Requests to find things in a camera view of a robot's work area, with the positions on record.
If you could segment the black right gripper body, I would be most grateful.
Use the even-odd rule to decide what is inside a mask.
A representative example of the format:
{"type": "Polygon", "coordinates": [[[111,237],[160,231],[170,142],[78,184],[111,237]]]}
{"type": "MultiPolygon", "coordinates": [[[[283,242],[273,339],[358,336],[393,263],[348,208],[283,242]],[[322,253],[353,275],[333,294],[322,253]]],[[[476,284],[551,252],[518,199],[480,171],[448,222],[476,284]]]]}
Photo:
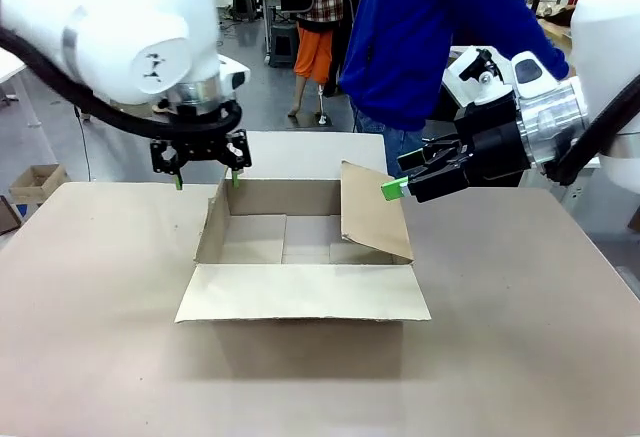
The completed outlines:
{"type": "Polygon", "coordinates": [[[457,135],[470,157],[463,164],[470,185],[518,185],[530,168],[514,101],[470,103],[454,118],[457,135]]]}

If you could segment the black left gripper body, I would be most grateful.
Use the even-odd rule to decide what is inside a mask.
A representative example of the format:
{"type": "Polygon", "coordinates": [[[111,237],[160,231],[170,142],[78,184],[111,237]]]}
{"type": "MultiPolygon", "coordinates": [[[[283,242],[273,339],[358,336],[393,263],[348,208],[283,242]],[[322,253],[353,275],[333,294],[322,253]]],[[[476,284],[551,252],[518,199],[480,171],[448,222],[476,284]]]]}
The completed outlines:
{"type": "Polygon", "coordinates": [[[227,161],[231,157],[228,144],[226,131],[198,133],[168,141],[168,145],[183,161],[227,161]]]}

